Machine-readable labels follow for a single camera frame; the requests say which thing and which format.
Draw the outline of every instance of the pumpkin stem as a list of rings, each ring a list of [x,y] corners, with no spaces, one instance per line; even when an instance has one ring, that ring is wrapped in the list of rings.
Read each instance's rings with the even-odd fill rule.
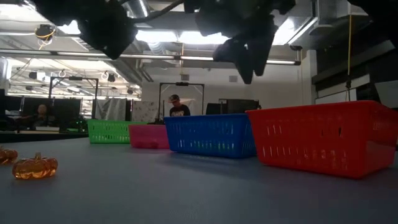
[[[35,160],[42,159],[42,153],[41,152],[36,152],[35,154]]]

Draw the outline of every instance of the plastic basket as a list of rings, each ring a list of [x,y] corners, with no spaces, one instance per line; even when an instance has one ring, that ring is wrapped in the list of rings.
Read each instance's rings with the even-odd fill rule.
[[[129,125],[145,122],[88,120],[90,143],[130,143]]]
[[[130,143],[138,149],[168,149],[165,125],[129,125]]]
[[[230,158],[256,155],[246,114],[173,117],[165,123],[172,151]]]
[[[360,178],[394,160],[398,113],[374,101],[246,113],[267,165]]]

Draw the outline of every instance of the seated person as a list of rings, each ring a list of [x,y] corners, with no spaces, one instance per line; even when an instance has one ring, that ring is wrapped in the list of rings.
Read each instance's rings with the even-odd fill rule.
[[[170,116],[190,116],[191,112],[186,105],[180,102],[180,97],[176,94],[169,97],[169,103],[173,104],[170,109]]]
[[[22,117],[20,122],[22,126],[27,126],[31,130],[35,130],[36,127],[54,126],[55,118],[47,113],[46,105],[39,105],[37,114]]]

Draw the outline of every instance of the green basket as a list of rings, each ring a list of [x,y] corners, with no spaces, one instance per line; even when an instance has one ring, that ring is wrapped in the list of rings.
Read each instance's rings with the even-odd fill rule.
[[[88,120],[88,137],[90,138],[90,143],[129,144],[130,124],[147,124],[147,122],[102,121],[90,119]]]

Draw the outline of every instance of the table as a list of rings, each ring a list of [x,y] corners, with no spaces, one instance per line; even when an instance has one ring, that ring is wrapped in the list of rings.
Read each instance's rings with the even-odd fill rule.
[[[10,133],[7,131],[0,132],[0,143],[49,141],[87,137],[87,133],[58,133],[55,131],[21,131],[20,133]]]
[[[6,144],[56,157],[54,178],[15,180],[0,167],[0,223],[397,223],[398,166],[364,180],[230,160],[90,145]]]

